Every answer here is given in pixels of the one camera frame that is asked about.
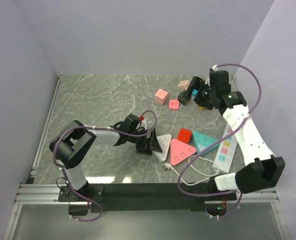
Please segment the blue plug adapter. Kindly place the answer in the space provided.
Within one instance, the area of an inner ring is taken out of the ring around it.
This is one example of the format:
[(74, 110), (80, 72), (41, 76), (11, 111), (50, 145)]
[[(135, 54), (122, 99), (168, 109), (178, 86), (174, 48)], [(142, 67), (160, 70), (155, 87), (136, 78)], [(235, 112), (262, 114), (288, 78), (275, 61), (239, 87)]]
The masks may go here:
[(196, 89), (194, 89), (194, 90), (192, 91), (192, 96), (195, 97), (195, 96), (197, 95), (197, 93), (198, 93), (198, 91), (197, 91)]

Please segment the white triangular adapter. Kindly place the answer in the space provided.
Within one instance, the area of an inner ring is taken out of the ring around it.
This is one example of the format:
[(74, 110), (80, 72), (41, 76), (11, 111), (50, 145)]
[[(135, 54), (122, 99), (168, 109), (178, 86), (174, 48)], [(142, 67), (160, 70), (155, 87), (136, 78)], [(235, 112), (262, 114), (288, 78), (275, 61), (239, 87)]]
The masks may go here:
[(167, 159), (171, 139), (172, 139), (171, 134), (164, 134), (157, 137), (157, 140), (159, 142), (159, 145), (161, 146), (162, 152), (156, 152), (156, 151), (152, 151), (152, 152), (161, 163), (164, 163)]

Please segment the beige cube socket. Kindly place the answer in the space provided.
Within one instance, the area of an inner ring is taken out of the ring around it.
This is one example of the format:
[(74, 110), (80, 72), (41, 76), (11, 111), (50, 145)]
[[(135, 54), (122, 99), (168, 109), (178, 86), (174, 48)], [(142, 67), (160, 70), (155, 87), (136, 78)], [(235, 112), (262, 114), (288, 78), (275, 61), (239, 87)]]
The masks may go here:
[(190, 80), (182, 80), (178, 85), (178, 91), (181, 93), (187, 91), (190, 85)]

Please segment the dark green block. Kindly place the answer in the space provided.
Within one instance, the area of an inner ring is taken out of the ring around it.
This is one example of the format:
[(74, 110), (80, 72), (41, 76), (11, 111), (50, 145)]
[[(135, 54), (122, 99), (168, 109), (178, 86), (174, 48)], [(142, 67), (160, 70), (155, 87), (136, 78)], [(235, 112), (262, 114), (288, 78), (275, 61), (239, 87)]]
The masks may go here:
[(190, 97), (186, 96), (186, 91), (183, 91), (179, 93), (177, 100), (185, 106), (190, 102)]

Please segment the pink rounded socket block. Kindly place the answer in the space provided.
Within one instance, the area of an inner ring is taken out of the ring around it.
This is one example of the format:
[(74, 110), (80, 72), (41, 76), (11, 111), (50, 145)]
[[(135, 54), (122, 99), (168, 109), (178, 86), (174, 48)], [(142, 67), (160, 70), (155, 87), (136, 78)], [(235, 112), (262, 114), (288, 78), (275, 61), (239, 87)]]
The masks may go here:
[(174, 138), (170, 141), (170, 164), (176, 166), (196, 152), (195, 147)]

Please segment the pink plug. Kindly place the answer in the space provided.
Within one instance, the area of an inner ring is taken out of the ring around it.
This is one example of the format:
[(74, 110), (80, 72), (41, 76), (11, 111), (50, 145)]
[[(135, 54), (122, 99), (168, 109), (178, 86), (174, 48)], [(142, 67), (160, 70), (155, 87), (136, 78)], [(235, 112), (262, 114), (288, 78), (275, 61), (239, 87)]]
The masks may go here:
[(169, 109), (171, 110), (178, 110), (180, 107), (180, 102), (176, 99), (171, 99), (168, 104)]

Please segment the red cube socket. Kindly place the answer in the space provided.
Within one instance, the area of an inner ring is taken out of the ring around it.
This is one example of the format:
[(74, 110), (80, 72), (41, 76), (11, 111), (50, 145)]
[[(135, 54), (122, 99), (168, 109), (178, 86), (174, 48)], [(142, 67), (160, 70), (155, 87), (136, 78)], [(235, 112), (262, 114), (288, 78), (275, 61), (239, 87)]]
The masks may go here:
[(191, 136), (192, 136), (191, 130), (186, 128), (181, 128), (178, 133), (177, 139), (183, 143), (188, 144), (191, 139)]

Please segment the pink cube socket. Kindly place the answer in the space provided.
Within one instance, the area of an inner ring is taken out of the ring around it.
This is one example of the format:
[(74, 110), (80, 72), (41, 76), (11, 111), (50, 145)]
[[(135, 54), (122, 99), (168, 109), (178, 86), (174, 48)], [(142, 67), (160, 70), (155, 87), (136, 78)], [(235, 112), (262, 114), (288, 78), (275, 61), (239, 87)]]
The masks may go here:
[(154, 95), (154, 101), (160, 105), (164, 105), (167, 99), (168, 99), (168, 92), (161, 88)]

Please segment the teal block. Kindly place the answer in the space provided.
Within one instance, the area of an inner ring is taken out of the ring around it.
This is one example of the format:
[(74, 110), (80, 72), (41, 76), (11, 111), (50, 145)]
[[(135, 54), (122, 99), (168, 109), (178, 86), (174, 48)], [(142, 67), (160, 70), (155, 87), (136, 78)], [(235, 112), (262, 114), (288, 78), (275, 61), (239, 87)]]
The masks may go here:
[(202, 152), (205, 148), (217, 142), (217, 139), (202, 134), (197, 131), (192, 132), (192, 141), (197, 150), (197, 153)]

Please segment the white power strip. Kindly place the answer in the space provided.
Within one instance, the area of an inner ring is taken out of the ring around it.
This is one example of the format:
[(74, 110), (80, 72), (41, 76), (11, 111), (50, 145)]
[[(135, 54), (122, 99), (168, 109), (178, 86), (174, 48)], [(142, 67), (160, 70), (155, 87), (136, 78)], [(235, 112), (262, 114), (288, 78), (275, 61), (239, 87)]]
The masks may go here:
[(220, 170), (221, 173), (229, 173), (236, 147), (237, 139), (235, 135), (232, 135), (222, 141), (218, 147), (212, 168)]

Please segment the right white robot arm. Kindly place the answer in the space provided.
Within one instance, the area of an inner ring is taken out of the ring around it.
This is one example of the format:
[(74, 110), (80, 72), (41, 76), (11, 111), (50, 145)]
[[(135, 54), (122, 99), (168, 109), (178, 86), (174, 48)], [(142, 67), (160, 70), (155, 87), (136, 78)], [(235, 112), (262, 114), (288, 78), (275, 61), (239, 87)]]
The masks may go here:
[(198, 106), (219, 110), (232, 129), (231, 136), (236, 137), (245, 166), (238, 172), (211, 177), (207, 193), (201, 196), (217, 200), (235, 191), (248, 194), (275, 187), (285, 168), (284, 159), (275, 156), (265, 144), (250, 116), (251, 109), (244, 96), (231, 90), (229, 73), (211, 70), (209, 77), (209, 83), (206, 83), (194, 76), (183, 97), (188, 100), (197, 90), (194, 101)]

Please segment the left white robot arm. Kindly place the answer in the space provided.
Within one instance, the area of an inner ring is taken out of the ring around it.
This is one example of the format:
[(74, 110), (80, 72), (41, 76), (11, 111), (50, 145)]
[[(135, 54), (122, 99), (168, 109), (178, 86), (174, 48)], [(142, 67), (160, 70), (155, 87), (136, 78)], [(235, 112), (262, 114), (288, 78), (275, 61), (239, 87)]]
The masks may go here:
[(94, 127), (72, 121), (49, 145), (54, 164), (63, 169), (70, 195), (76, 201), (92, 196), (81, 162), (93, 145), (120, 146), (133, 143), (136, 153), (152, 155), (162, 153), (155, 125), (151, 129), (142, 126), (143, 116), (129, 114), (123, 121), (109, 127)]

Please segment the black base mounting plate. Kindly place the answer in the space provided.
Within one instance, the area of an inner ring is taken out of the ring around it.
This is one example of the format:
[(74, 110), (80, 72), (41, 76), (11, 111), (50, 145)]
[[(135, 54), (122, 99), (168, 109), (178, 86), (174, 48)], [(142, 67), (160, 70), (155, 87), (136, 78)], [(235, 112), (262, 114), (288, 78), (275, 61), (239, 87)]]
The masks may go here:
[(88, 196), (104, 211), (190, 210), (204, 212), (206, 201), (236, 200), (236, 194), (192, 197), (181, 193), (176, 183), (91, 183)]

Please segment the aluminium rail frame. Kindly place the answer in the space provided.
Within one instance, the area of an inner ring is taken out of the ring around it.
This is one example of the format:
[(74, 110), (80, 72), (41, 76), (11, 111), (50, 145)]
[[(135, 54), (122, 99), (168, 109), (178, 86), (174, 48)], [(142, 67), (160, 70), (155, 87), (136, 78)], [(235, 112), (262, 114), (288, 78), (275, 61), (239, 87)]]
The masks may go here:
[[(18, 219), (24, 205), (58, 205), (59, 188), (55, 184), (21, 184), (2, 239), (13, 239)], [(271, 203), (273, 215), (282, 240), (289, 240), (290, 235), (283, 217), (279, 199), (274, 188), (245, 194), (242, 203)]]

